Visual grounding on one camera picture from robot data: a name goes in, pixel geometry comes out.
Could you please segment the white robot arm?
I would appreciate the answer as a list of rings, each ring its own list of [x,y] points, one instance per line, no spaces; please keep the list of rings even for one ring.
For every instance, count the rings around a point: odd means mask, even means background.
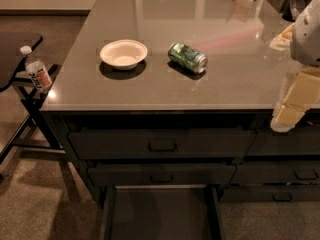
[[[288,47],[291,58],[303,65],[284,78],[270,123],[273,131],[288,132],[320,100],[320,0],[311,0],[270,46]]]

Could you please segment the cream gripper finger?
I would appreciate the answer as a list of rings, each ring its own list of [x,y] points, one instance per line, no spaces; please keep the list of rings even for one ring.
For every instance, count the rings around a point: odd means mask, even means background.
[[[320,68],[303,67],[288,74],[280,87],[270,127],[275,132],[288,132],[320,100]]]

